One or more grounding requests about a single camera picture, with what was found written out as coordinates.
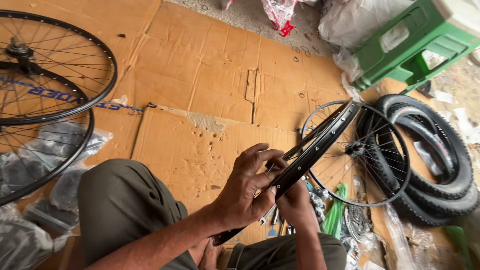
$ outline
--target green plastic bag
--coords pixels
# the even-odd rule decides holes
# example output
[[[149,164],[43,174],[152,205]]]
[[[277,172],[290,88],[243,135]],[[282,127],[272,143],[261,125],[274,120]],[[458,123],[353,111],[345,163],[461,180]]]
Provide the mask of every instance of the green plastic bag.
[[[336,186],[336,194],[346,199],[348,195],[348,184],[339,184]],[[342,232],[342,217],[343,208],[345,203],[334,199],[333,206],[326,214],[325,221],[322,223],[322,232],[334,236],[340,239],[340,233]]]

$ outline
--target wrench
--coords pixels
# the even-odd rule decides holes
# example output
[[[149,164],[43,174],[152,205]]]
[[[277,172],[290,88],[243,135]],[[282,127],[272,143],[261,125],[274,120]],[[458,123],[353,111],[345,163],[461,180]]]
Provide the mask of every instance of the wrench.
[[[276,208],[275,216],[273,217],[273,225],[276,225],[276,220],[278,220],[278,207]]]
[[[275,209],[276,209],[276,204],[273,205],[270,211],[263,218],[260,219],[261,225],[265,225],[265,223],[267,223],[268,217],[273,213],[273,211],[275,211]]]

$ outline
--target red part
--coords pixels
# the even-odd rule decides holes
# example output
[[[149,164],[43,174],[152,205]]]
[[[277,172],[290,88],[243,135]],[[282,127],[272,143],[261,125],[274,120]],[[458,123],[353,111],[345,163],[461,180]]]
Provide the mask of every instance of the red part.
[[[286,37],[288,35],[290,35],[290,31],[292,31],[293,29],[297,28],[296,25],[290,25],[290,21],[287,21],[287,23],[285,24],[285,27],[283,27],[281,30],[280,30],[280,35],[282,37]]]

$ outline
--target concrete floor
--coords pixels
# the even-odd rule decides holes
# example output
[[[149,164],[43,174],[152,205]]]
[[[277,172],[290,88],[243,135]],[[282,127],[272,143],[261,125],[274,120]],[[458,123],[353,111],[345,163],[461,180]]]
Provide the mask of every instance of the concrete floor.
[[[265,14],[261,0],[237,0],[230,5],[227,11],[222,11],[220,0],[169,1],[280,43],[298,48],[304,46],[310,53],[331,56],[330,51],[317,37],[320,14],[307,4],[298,3],[296,5],[290,24],[296,25],[297,28],[293,29],[289,36],[281,37],[280,32],[272,28],[272,22]],[[311,41],[306,38],[306,34],[310,34]]]

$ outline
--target green plastic stool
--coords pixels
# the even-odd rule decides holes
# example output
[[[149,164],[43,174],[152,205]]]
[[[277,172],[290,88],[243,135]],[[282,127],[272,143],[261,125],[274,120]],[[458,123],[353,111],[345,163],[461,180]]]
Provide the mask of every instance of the green plastic stool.
[[[361,92],[389,77],[406,82],[402,94],[423,85],[480,45],[480,11],[471,0],[418,0],[354,52]],[[436,55],[439,65],[424,56]]]

